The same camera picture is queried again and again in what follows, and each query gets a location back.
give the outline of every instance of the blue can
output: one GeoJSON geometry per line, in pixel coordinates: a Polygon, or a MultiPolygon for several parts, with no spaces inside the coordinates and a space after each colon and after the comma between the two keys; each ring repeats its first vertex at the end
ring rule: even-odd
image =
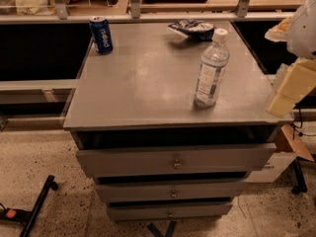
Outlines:
{"type": "Polygon", "coordinates": [[[90,30],[96,51],[99,54],[112,52],[113,44],[111,39],[110,27],[105,17],[92,17],[90,19],[90,30]]]}

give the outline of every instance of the workbench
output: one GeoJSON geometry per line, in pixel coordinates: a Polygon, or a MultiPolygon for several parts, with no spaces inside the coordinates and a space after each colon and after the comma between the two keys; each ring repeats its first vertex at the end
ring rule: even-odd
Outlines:
{"type": "Polygon", "coordinates": [[[166,23],[111,24],[114,50],[91,47],[65,117],[78,161],[111,220],[221,216],[261,170],[279,128],[269,79],[229,22],[230,61],[217,103],[194,104],[207,41],[166,23]]]}

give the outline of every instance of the plastic bottle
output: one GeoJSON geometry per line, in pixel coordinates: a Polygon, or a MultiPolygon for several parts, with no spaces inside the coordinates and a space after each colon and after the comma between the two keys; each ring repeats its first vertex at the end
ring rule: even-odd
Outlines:
{"type": "Polygon", "coordinates": [[[215,104],[225,66],[229,60],[229,50],[225,44],[228,33],[216,29],[211,45],[200,57],[197,77],[196,103],[200,107],[211,107],[215,104]]]}

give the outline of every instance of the drawer handle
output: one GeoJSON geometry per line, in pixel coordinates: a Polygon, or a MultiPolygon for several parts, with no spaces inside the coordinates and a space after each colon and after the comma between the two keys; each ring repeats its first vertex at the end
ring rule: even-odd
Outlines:
{"type": "Polygon", "coordinates": [[[178,197],[177,192],[172,190],[171,193],[170,193],[170,198],[177,198],[177,197],[178,197]]]}
{"type": "Polygon", "coordinates": [[[176,159],[174,163],[174,169],[179,170],[181,167],[182,167],[182,164],[179,162],[178,159],[176,159]]]}
{"type": "Polygon", "coordinates": [[[168,212],[168,217],[169,217],[169,218],[173,218],[173,217],[174,217],[174,215],[172,214],[172,211],[171,211],[171,210],[169,210],[169,212],[168,212]]]}

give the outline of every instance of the floor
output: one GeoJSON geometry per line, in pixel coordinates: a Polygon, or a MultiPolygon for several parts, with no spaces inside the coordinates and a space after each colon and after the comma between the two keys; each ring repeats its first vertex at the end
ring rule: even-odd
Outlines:
{"type": "MultiPolygon", "coordinates": [[[[316,133],[316,122],[305,122],[302,131],[316,133]]],[[[316,154],[316,137],[302,139],[316,154]]],[[[48,175],[55,176],[59,184],[57,191],[49,191],[31,237],[165,236],[170,221],[111,222],[94,183],[76,160],[76,151],[58,118],[12,118],[0,133],[1,203],[31,210],[48,175]],[[154,235],[149,225],[162,234],[154,235]]],[[[301,166],[307,193],[291,192],[295,179],[289,167],[272,184],[249,184],[221,218],[176,220],[172,236],[316,236],[315,163],[301,161],[301,166]]],[[[1,221],[0,237],[19,236],[21,229],[18,223],[1,221]]]]}

